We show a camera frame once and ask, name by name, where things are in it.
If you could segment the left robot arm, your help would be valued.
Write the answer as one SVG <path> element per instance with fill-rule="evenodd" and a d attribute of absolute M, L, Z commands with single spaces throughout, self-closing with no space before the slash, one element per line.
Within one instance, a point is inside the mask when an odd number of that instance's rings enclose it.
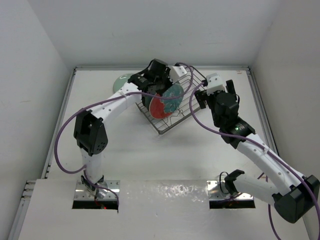
<path fill-rule="evenodd" d="M 85 165 L 83 178 L 87 185 L 96 185 L 103 180 L 102 152 L 108 144 L 107 125 L 128 107 L 141 101 L 143 94 L 153 92 L 160 96 L 179 80 L 174 66 L 154 59 L 142 72 L 132 74 L 108 102 L 99 103 L 80 113 L 75 120 L 73 136 L 80 148 Z"/>

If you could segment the metal base plate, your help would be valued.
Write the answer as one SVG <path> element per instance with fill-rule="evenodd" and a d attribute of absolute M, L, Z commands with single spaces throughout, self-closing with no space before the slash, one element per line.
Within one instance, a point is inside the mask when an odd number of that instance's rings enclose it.
<path fill-rule="evenodd" d="M 248 193 L 235 193 L 231 195 L 227 192 L 224 180 L 208 180 L 207 192 L 210 201 L 253 201 L 254 197 Z"/>
<path fill-rule="evenodd" d="M 95 190 L 91 190 L 87 188 L 87 185 L 82 181 L 78 181 L 75 187 L 74 192 L 74 200 L 75 201 L 116 201 L 117 196 L 120 195 L 120 182 L 113 180 L 105 180 L 103 183 L 99 183 L 99 186 L 103 187 L 103 189 L 97 188 Z"/>

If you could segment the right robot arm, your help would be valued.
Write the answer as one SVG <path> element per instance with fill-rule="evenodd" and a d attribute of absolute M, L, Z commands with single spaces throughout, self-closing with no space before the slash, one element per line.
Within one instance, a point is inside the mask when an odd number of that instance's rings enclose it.
<path fill-rule="evenodd" d="M 270 182 L 259 183 L 243 170 L 236 169 L 224 178 L 221 191 L 229 196 L 248 193 L 273 206 L 284 220 L 292 224 L 312 207 L 318 212 L 320 181 L 314 175 L 305 176 L 290 167 L 264 143 L 252 126 L 239 117 L 240 98 L 233 81 L 228 80 L 224 86 L 215 77 L 203 80 L 200 86 L 205 89 L 196 87 L 191 95 L 201 109 L 210 109 L 214 126 L 219 129 L 211 132 L 220 135 L 226 144 L 249 158 L 270 179 Z"/>

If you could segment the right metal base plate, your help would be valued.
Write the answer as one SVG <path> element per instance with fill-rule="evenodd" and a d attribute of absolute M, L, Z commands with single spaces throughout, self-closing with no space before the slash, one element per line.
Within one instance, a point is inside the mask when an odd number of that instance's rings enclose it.
<path fill-rule="evenodd" d="M 254 197 L 248 193 L 235 193 L 231 195 L 227 192 L 224 180 L 208 180 L 207 192 L 210 201 L 253 201 Z"/>

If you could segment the light green floral plate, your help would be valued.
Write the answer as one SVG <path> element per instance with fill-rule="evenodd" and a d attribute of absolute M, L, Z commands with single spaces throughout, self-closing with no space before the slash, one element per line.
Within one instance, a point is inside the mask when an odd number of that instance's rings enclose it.
<path fill-rule="evenodd" d="M 119 91 L 132 75 L 133 73 L 126 73 L 119 76 L 113 84 L 113 93 Z"/>

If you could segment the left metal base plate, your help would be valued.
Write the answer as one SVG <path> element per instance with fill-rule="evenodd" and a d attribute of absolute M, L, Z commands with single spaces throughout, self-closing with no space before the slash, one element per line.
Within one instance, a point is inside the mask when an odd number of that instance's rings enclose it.
<path fill-rule="evenodd" d="M 120 195 L 120 182 L 113 180 L 105 180 L 103 183 L 99 183 L 99 186 L 103 187 L 103 189 L 97 188 L 95 190 L 91 190 L 87 188 L 87 185 L 82 181 L 78 181 L 75 187 L 74 192 L 74 200 L 75 201 L 116 201 L 117 196 Z"/>

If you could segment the dark wire dish rack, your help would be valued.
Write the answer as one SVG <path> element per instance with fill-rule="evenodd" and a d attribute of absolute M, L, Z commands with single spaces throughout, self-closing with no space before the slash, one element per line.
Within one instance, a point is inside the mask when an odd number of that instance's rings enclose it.
<path fill-rule="evenodd" d="M 153 128 L 158 132 L 159 135 L 165 134 L 166 132 L 192 116 L 189 106 L 190 96 L 193 90 L 201 83 L 202 80 L 205 79 L 205 76 L 202 75 L 202 73 L 200 73 L 194 67 L 191 67 L 191 70 L 189 70 L 188 72 L 192 72 L 193 74 L 191 75 L 190 73 L 188 73 L 187 76 L 179 81 L 179 84 L 183 87 L 183 91 L 186 92 L 186 94 L 183 96 L 183 100 L 179 108 L 170 116 L 163 119 L 155 119 L 151 117 L 150 112 L 147 111 L 145 107 L 143 107 L 142 102 L 137 104 L 137 108 L 153 126 Z M 190 85 L 191 76 L 193 76 L 192 85 Z"/>

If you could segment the grey rim cream plate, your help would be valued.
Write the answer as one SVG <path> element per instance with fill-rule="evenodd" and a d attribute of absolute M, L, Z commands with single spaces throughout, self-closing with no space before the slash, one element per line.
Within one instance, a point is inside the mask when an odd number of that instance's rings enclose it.
<path fill-rule="evenodd" d="M 143 107 L 146 108 L 146 97 L 144 95 L 142 95 L 141 102 L 142 102 Z"/>

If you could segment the teal blue plate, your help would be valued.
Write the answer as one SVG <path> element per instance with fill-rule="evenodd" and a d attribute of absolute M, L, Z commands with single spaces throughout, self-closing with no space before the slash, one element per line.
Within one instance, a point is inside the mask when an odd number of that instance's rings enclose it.
<path fill-rule="evenodd" d="M 150 104 L 151 104 L 151 101 L 153 100 L 153 97 L 151 96 L 146 96 L 144 98 L 144 106 L 146 108 L 146 110 L 149 112 L 150 111 Z"/>

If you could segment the red teal floral plate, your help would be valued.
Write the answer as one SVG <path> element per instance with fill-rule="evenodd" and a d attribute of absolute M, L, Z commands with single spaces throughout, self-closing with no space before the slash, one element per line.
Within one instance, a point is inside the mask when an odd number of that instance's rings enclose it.
<path fill-rule="evenodd" d="M 176 83 L 172 85 L 162 97 L 168 99 L 152 98 L 149 103 L 148 111 L 154 119 L 164 119 L 173 114 L 179 107 L 184 98 L 184 89 Z"/>

